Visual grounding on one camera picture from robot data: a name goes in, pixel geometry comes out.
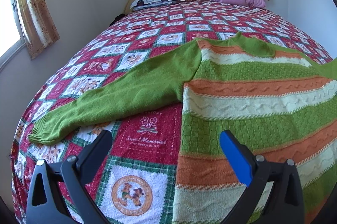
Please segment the green orange striped knit sweater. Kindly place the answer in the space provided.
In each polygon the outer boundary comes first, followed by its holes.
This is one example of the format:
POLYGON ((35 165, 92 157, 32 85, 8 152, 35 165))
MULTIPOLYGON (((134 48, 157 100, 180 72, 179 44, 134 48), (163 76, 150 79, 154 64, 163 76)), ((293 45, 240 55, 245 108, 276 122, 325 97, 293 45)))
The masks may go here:
POLYGON ((79 127, 181 103, 173 223, 219 223, 243 193, 221 150, 229 130, 268 160, 296 162, 306 223, 336 184, 336 61, 318 64, 294 49, 240 33, 195 39, 147 58, 130 52, 123 75, 34 123, 31 143, 54 145, 79 127))

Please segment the red patchwork bedspread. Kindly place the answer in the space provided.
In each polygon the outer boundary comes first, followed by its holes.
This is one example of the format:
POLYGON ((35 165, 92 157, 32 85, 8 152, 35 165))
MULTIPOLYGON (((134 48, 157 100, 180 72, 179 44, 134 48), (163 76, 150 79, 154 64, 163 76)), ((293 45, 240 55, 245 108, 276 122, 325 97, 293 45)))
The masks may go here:
POLYGON ((268 161, 294 160, 304 223, 336 184, 336 60, 262 8, 195 0, 132 12, 31 100, 11 153, 15 217, 29 223, 38 164, 61 166, 101 133, 80 169, 108 223, 220 223, 245 190, 222 131, 268 161))

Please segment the yellow curtain at left window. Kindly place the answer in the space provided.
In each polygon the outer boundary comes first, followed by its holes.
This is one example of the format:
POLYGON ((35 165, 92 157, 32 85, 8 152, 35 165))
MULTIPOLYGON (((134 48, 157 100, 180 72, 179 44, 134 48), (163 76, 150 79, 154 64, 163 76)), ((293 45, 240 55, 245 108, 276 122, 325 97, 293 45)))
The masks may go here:
POLYGON ((45 0, 16 0, 23 40, 30 59, 60 39, 45 0))

